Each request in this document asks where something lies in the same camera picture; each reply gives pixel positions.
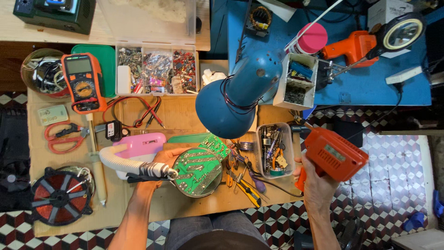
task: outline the cardboard sheet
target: cardboard sheet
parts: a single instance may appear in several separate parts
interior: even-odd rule
[[[149,103],[154,103],[156,97],[146,97]],[[162,129],[155,121],[148,127],[148,130],[132,129],[131,134],[162,132],[167,139],[175,135],[204,133],[205,127],[199,121],[195,108],[195,96],[184,97],[162,97],[162,105],[158,110],[158,116],[162,119],[166,126],[166,130]],[[52,99],[28,91],[28,129],[29,129],[29,148],[31,152],[31,180],[37,180],[44,174],[46,167],[59,168],[65,165],[80,165],[92,169],[90,159],[87,155],[88,149],[91,148],[90,140],[86,138],[82,145],[67,154],[57,155],[49,151],[47,142],[44,139],[45,127],[41,126],[38,121],[37,110],[55,105],[64,104],[68,110],[69,118],[78,125],[86,126],[85,116],[74,113],[70,106],[69,99]],[[133,124],[144,112],[143,105],[137,99],[129,99],[122,102],[116,107],[116,115],[126,124]],[[107,113],[106,118],[111,119],[111,114]],[[286,122],[292,120],[291,114],[287,109],[263,105],[258,108],[258,124],[267,124],[272,122]],[[94,114],[96,125],[102,124],[102,113]],[[241,138],[241,141],[252,141],[254,133],[247,133]],[[111,142],[106,140],[104,132],[97,133],[99,147],[110,146]],[[293,148],[295,156],[301,154],[299,135],[293,136]],[[166,148],[177,147],[177,145],[164,145]],[[252,153],[246,155],[254,162]],[[103,208],[99,205],[96,195],[93,196],[91,207],[93,214],[84,215],[78,221],[60,227],[47,226],[39,221],[34,224],[34,234],[36,237],[53,236],[60,234],[69,234],[74,232],[82,232],[95,230],[105,227],[118,226],[122,220],[127,207],[127,202],[131,197],[134,184],[128,184],[120,180],[115,171],[105,167],[105,181],[108,194],[107,206]],[[246,175],[246,180],[252,183],[250,177]],[[274,180],[276,183],[284,187],[290,192],[299,192],[294,187],[293,177],[285,177]],[[292,197],[274,187],[267,185],[265,194],[269,199],[263,199],[263,206],[294,202],[301,198]],[[216,212],[237,210],[253,207],[253,204],[242,192],[233,192],[221,183],[216,191],[205,198],[195,199],[181,194],[171,183],[165,182],[162,187],[155,191],[151,202],[150,221],[167,220],[172,218],[188,217],[204,215]]]

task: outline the blue workbench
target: blue workbench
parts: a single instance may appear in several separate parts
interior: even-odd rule
[[[228,0],[228,64],[231,71],[236,60],[236,50],[240,39],[247,3]],[[313,11],[320,15],[322,11]],[[345,14],[329,12],[324,18],[334,20]],[[310,14],[313,21],[316,17]],[[270,25],[270,34],[264,38],[248,35],[244,39],[245,49],[242,56],[248,56],[252,51],[266,48],[275,50],[285,45],[306,25],[307,18],[302,9],[298,9],[288,23],[273,15]],[[354,16],[339,24],[328,24],[322,20],[319,23],[328,33],[328,42],[331,44],[347,38],[356,30]],[[366,17],[361,16],[361,26],[366,28]],[[412,46],[412,51],[395,58],[380,56],[374,65],[365,68],[351,69],[347,73],[337,76],[331,85],[316,92],[314,103],[316,105],[338,105],[339,95],[350,94],[350,103],[347,105],[395,105],[398,101],[396,90],[385,83],[385,78],[404,69],[420,66],[425,56],[425,37],[420,38]],[[343,56],[333,60],[337,64],[345,65]],[[431,105],[429,82],[425,74],[419,74],[406,81],[400,105]]]

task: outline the green tray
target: green tray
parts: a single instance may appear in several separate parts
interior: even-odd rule
[[[89,52],[99,60],[102,69],[103,86],[100,93],[103,97],[115,97],[115,50],[108,45],[78,44],[71,50],[72,54]]]
[[[169,143],[201,143],[207,136],[211,133],[199,133],[199,134],[187,134],[187,135],[178,135],[171,137],[167,142]]]

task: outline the scissors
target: scissors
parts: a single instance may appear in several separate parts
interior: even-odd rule
[[[59,125],[70,125],[71,127],[69,129],[63,129],[53,135],[49,135],[49,132],[54,127],[57,127]],[[105,124],[98,125],[98,126],[94,127],[94,130],[95,130],[95,132],[103,131],[103,130],[105,130],[105,126],[106,126]],[[70,137],[70,138],[61,138],[65,135],[68,135],[71,133],[76,133],[76,132],[80,132],[80,135],[76,136],[76,137]],[[82,144],[86,135],[88,135],[88,134],[89,134],[88,128],[84,128],[82,126],[79,126],[79,125],[69,122],[69,121],[57,122],[57,123],[49,125],[45,129],[45,139],[48,141],[48,148],[49,148],[49,150],[51,150],[53,153],[56,153],[56,154],[68,153],[68,152],[71,152],[71,151],[75,150],[76,148],[80,147],[80,145]],[[64,144],[64,143],[69,143],[69,142],[75,142],[76,144],[72,148],[67,149],[65,151],[58,151],[54,148],[54,145]]]

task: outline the hand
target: hand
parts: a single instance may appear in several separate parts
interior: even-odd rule
[[[302,163],[296,166],[293,175],[299,179],[302,167],[307,173],[307,180],[304,185],[304,204],[308,213],[328,213],[330,204],[339,183],[329,175],[319,177],[314,164],[305,156],[296,157],[295,162]]]
[[[153,162],[164,163],[169,165],[170,168],[172,168],[177,157],[188,149],[189,148],[177,148],[177,149],[159,151],[154,157]],[[136,189],[142,188],[154,191],[158,189],[161,185],[162,181],[143,181],[137,184]]]

